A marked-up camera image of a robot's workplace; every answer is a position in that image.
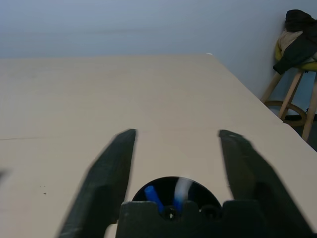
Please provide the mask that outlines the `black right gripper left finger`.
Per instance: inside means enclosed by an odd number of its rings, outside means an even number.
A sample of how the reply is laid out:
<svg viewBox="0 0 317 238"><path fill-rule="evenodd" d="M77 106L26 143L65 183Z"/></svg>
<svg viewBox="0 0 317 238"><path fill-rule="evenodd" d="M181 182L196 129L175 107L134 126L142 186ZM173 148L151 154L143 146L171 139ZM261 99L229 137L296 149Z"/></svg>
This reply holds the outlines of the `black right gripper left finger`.
<svg viewBox="0 0 317 238"><path fill-rule="evenodd" d="M60 238L102 238L124 202L133 160L135 129L117 134L88 170L58 233Z"/></svg>

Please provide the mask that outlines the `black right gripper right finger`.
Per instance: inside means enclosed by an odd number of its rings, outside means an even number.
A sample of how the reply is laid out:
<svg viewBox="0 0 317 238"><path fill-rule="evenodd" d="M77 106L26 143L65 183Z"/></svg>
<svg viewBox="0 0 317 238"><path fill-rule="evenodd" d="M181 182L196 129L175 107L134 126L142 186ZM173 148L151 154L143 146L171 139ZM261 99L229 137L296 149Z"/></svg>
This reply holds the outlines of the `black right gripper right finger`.
<svg viewBox="0 0 317 238"><path fill-rule="evenodd" d="M250 141L225 129L218 136L233 198L256 201L275 238L315 238L273 167Z"/></svg>

